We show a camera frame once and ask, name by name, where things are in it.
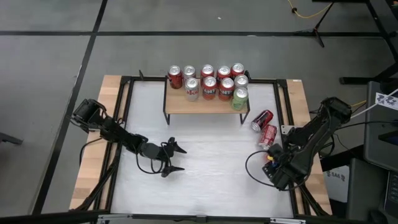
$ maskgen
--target green soda can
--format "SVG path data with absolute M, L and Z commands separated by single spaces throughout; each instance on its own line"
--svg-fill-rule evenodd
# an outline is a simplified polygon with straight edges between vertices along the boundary
M 234 110 L 241 110 L 249 98 L 248 90 L 245 87 L 239 87 L 234 91 L 234 97 L 231 100 L 231 107 Z

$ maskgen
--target wooden board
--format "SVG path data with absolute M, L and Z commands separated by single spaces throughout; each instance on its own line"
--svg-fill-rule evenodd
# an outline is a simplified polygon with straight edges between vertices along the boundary
M 165 107 L 167 114 L 234 114 L 248 112 L 247 105 L 242 110 L 236 111 L 231 108 L 230 101 L 222 101 L 218 98 L 218 95 L 212 100 L 206 100 L 202 96 L 202 91 L 199 91 L 199 97 L 196 101 L 188 101 L 185 98 L 184 87 L 176 90 L 170 86 L 170 82 L 165 82 L 165 85 L 167 85 Z
M 106 75 L 103 80 L 98 101 L 108 109 L 109 114 L 113 114 L 114 111 L 120 79 L 121 76 Z M 303 126 L 310 121 L 310 114 L 308 112 L 303 83 L 301 82 L 301 80 L 287 80 L 287 86 L 289 89 L 289 98 L 292 107 L 294 123 L 297 126 Z M 287 121 L 286 106 L 284 104 L 284 95 L 282 89 L 280 89 L 280 101 L 282 103 L 282 114 L 284 116 L 284 120 Z M 87 141 L 91 141 L 93 139 L 96 139 L 97 137 L 98 133 L 90 133 Z M 101 166 L 103 163 L 105 147 L 105 141 L 99 141 L 87 146 L 76 180 L 76 186 L 70 208 L 75 208 L 79 206 L 83 202 L 84 198 L 86 198 L 87 195 L 90 194 L 90 192 L 97 184 L 101 172 Z M 315 200 L 322 206 L 322 208 L 326 212 L 331 214 L 328 193 L 326 191 L 325 182 L 323 180 L 323 172 L 318 156 L 315 156 L 314 158 L 312 172 L 306 182 L 306 186 L 311 194 L 314 196 Z M 299 213 L 304 214 L 302 199 L 299 190 L 296 190 L 296 196 Z M 100 207 L 103 208 L 103 200 L 101 200 Z
M 290 105 L 292 107 L 293 121 L 296 126 L 304 126 L 311 118 L 308 111 L 307 100 L 305 98 L 304 87 L 301 80 L 287 80 L 287 88 L 289 91 Z M 284 94 L 282 89 L 279 90 L 280 101 L 284 102 Z M 282 114 L 284 121 L 287 121 L 286 106 L 282 104 Z M 314 157 L 312 170 L 310 177 L 306 181 L 305 185 L 311 192 L 314 199 L 321 205 L 322 209 L 329 214 L 332 214 L 329 202 L 328 192 L 325 187 L 325 181 L 323 179 L 323 171 L 320 163 L 319 156 Z M 300 214 L 304 214 L 302 198 L 300 190 L 296 189 L 298 211 Z

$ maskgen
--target gray floor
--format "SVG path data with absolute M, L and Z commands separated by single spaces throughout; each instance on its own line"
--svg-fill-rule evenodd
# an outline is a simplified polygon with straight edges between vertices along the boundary
M 325 3 L 292 1 L 301 14 Z M 92 30 L 100 0 L 0 0 L 0 30 Z M 387 30 L 397 29 L 384 1 L 374 7 Z M 100 30 L 293 31 L 314 26 L 286 1 L 108 1 Z M 335 4 L 322 31 L 377 31 L 366 6 Z M 311 110 L 328 96 L 347 103 L 366 97 L 365 86 L 342 86 L 340 76 L 372 77 L 393 62 L 378 38 L 300 37 L 97 37 L 77 103 L 96 98 L 104 75 L 164 75 L 170 64 L 242 62 L 256 78 L 302 79 Z M 88 37 L 0 37 L 0 131 L 24 139 L 0 144 L 0 216 L 30 212 Z M 363 141 L 363 127 L 339 132 L 347 147 Z M 78 151 L 86 140 L 70 126 L 44 212 L 66 211 L 78 172 Z

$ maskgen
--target soda can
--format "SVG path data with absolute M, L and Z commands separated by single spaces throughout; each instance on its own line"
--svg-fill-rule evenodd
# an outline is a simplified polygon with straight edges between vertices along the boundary
M 182 74 L 180 67 L 172 65 L 169 68 L 168 77 L 170 81 L 170 86 L 174 89 L 179 89 L 182 87 Z
M 184 71 L 182 73 L 183 82 L 185 83 L 189 78 L 196 78 L 196 77 L 197 77 L 197 72 L 195 68 L 191 65 L 185 66 Z
M 185 82 L 185 93 L 188 101 L 195 101 L 199 97 L 199 82 L 196 78 L 188 78 Z
M 206 77 L 203 80 L 203 97 L 206 100 L 212 100 L 216 96 L 216 79 Z
M 266 127 L 273 117 L 274 114 L 271 111 L 264 110 L 251 122 L 251 128 L 257 132 L 260 132 Z
M 231 67 L 231 76 L 232 79 L 235 80 L 235 78 L 238 75 L 242 75 L 244 73 L 244 67 L 241 63 L 235 63 Z
M 241 110 L 249 98 L 249 92 L 243 87 L 236 88 L 231 101 L 231 107 L 234 110 Z
M 214 77 L 214 68 L 211 65 L 204 65 L 200 70 L 200 85 L 203 86 L 203 79 L 206 77 Z
M 274 144 L 276 133 L 277 128 L 273 125 L 267 124 L 261 134 L 259 146 L 261 146 L 264 150 L 268 150 Z
M 227 66 L 221 66 L 217 70 L 217 88 L 220 86 L 223 78 L 231 78 L 231 70 Z
M 245 76 L 245 75 L 238 75 L 236 78 L 235 78 L 235 88 L 237 88 L 237 87 L 245 87 L 245 88 L 248 88 L 248 85 L 249 85 L 249 79 L 248 79 L 248 77 L 247 76 Z
M 218 91 L 218 98 L 222 101 L 228 101 L 231 99 L 234 93 L 234 81 L 230 78 L 224 78 L 221 81 L 220 90 Z

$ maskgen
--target yellow cable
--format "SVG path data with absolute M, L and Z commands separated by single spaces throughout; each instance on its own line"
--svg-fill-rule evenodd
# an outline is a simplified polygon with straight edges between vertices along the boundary
M 363 103 L 366 103 L 366 100 L 361 101 L 361 102 L 358 102 L 358 103 L 354 103 L 353 105 L 350 105 L 350 106 L 351 106 L 351 107 L 355 107 L 355 106 L 359 106 L 359 105 L 361 105 L 361 104 L 363 104 Z
M 293 9 L 294 7 L 293 7 L 292 2 L 291 2 L 290 0 L 288 0 L 288 1 L 289 1 L 289 4 L 290 4 L 291 8 Z M 325 7 L 324 9 L 322 9 L 321 11 L 319 11 L 319 12 L 317 12 L 317 13 L 315 13 L 314 15 L 311 15 L 311 16 L 302 16 L 302 15 L 300 15 L 300 14 L 297 12 L 297 10 L 294 11 L 294 13 L 296 13 L 296 15 L 299 16 L 300 18 L 309 19 L 309 18 L 312 18 L 312 17 L 314 17 L 314 16 L 317 16 L 317 15 L 321 14 L 323 11 L 327 10 L 330 6 L 331 6 L 331 3 L 330 3 L 327 7 Z

